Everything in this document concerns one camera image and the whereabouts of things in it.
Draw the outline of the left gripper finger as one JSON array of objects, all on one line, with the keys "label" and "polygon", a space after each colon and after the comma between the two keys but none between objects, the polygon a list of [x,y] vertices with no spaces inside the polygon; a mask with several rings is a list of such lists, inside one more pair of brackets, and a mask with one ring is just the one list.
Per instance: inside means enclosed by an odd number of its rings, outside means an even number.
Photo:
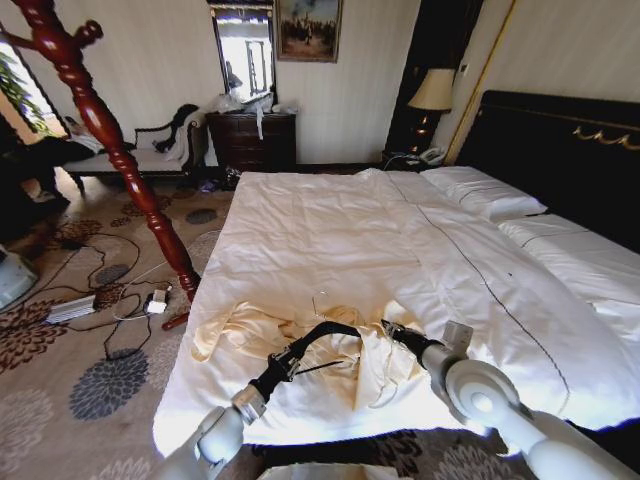
[{"label": "left gripper finger", "polygon": [[295,362],[293,364],[293,366],[291,367],[291,369],[288,371],[286,380],[287,381],[292,381],[296,376],[299,376],[299,375],[302,375],[302,374],[305,374],[305,373],[311,373],[311,372],[314,372],[314,371],[317,371],[317,370],[321,370],[321,369],[324,369],[324,368],[328,368],[328,367],[332,367],[332,366],[340,365],[340,364],[342,364],[342,361],[336,360],[336,361],[331,361],[331,362],[327,362],[327,363],[324,363],[324,364],[316,365],[316,366],[313,366],[313,367],[301,368],[300,367],[300,363],[299,362]]},{"label": "left gripper finger", "polygon": [[292,362],[294,359],[301,360],[312,343],[321,337],[333,334],[360,337],[360,333],[355,327],[334,321],[324,321],[317,324],[303,337],[287,345],[283,351],[273,354],[272,358],[279,362]]}]

